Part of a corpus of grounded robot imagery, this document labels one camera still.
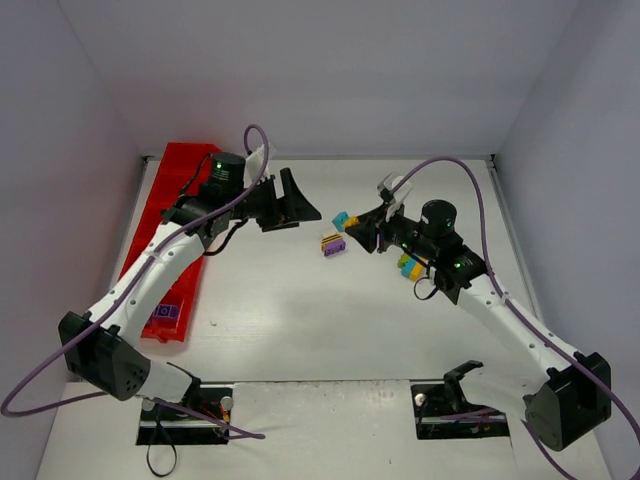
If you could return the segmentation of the teal square lego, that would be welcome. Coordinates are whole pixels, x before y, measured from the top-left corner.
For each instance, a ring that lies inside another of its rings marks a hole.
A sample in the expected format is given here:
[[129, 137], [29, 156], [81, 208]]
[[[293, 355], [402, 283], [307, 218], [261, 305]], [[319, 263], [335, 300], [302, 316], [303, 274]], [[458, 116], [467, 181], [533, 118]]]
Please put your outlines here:
[[350, 215], [346, 211], [339, 212], [333, 219], [332, 224], [338, 232], [344, 231], [344, 225], [349, 220]]

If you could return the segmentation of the small orange lego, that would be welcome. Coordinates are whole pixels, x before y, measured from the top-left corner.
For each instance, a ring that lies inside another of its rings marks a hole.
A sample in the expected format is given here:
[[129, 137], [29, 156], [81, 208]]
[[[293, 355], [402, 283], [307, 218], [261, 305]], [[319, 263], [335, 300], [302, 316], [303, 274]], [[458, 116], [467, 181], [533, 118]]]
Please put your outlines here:
[[351, 216], [344, 222], [343, 228], [347, 229], [349, 227], [359, 225], [359, 224], [360, 224], [359, 218], [357, 216]]

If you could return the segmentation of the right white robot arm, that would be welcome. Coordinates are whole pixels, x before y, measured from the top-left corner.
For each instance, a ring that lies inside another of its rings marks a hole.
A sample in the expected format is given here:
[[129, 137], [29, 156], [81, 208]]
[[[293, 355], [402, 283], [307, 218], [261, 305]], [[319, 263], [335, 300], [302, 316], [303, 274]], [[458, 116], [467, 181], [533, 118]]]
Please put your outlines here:
[[367, 252], [391, 246], [425, 259], [432, 282], [453, 305], [478, 320], [512, 355], [513, 373], [492, 376], [469, 360], [444, 376], [452, 403], [493, 407], [525, 422], [536, 439], [559, 452], [611, 416], [611, 368], [598, 353], [584, 355], [560, 340], [489, 275], [486, 262], [455, 231], [456, 208], [424, 204], [419, 220], [389, 206], [362, 214], [346, 233]]

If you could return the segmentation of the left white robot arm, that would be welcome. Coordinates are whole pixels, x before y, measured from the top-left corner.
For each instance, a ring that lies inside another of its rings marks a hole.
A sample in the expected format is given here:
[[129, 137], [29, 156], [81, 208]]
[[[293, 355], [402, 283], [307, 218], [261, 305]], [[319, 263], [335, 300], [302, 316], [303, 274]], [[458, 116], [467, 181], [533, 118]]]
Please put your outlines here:
[[246, 186], [247, 159], [227, 152], [210, 159], [197, 193], [181, 193], [163, 211], [151, 241], [112, 290], [84, 314], [67, 313], [58, 325], [68, 369], [120, 401], [146, 396], [181, 403], [196, 390], [194, 377], [152, 362], [137, 344], [166, 293], [230, 221], [255, 220], [270, 232], [322, 218], [290, 169], [278, 176], [260, 169]]

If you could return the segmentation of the purple yellow striped lego stack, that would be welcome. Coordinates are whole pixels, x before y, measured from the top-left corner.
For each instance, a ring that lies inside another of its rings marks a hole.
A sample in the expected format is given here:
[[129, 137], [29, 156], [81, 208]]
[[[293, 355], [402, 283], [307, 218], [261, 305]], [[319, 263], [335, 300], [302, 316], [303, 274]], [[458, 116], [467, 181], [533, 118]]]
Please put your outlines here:
[[321, 238], [320, 248], [325, 258], [340, 254], [346, 249], [346, 241], [341, 233], [331, 233]]

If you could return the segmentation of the yellow blue green lego stack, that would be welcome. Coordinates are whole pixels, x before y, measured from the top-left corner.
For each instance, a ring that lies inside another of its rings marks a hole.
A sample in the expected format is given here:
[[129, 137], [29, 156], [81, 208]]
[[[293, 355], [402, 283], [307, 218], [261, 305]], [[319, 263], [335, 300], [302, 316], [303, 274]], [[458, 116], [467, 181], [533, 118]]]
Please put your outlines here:
[[397, 262], [401, 275], [411, 281], [417, 281], [421, 278], [426, 268], [413, 257], [403, 254]]

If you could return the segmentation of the purple lego in bin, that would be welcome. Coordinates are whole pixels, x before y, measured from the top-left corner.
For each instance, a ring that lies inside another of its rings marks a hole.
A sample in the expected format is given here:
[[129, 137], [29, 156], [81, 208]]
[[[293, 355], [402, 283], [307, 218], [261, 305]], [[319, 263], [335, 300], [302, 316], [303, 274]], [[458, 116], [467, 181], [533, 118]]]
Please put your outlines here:
[[180, 307], [178, 305], [159, 304], [152, 314], [152, 319], [157, 322], [176, 323], [179, 315]]

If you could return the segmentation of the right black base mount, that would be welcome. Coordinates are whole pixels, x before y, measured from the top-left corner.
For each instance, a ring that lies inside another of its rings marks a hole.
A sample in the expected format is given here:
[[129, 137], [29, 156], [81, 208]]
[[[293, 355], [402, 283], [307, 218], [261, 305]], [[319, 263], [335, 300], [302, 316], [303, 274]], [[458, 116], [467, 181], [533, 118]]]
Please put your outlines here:
[[462, 391], [465, 375], [482, 367], [482, 362], [471, 360], [447, 372], [440, 381], [410, 383], [418, 440], [480, 440], [510, 436], [503, 413], [469, 403]]

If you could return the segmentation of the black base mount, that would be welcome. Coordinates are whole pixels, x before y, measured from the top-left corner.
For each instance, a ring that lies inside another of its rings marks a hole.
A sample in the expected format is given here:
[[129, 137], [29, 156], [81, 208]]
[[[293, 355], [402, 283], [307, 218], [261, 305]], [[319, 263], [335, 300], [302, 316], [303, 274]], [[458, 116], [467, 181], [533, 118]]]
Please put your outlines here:
[[510, 436], [503, 413], [469, 403], [462, 391], [465, 375], [482, 367], [482, 362], [471, 360], [447, 372], [440, 381], [410, 383], [418, 440], [480, 440]]
[[[207, 385], [201, 390], [202, 400], [197, 409], [204, 415], [229, 422], [233, 408], [231, 385]], [[137, 446], [212, 446], [226, 445], [229, 430], [155, 403], [143, 400], [136, 436]]]

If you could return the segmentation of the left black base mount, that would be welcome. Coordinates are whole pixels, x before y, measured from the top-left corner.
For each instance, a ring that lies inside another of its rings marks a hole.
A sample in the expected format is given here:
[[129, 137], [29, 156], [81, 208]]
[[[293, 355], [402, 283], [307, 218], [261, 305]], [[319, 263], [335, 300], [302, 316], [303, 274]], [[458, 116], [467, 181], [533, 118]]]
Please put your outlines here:
[[[197, 409], [204, 415], [229, 422], [233, 408], [231, 385], [207, 385], [201, 390], [202, 400]], [[212, 446], [226, 445], [229, 430], [155, 403], [143, 400], [136, 436], [137, 446]]]

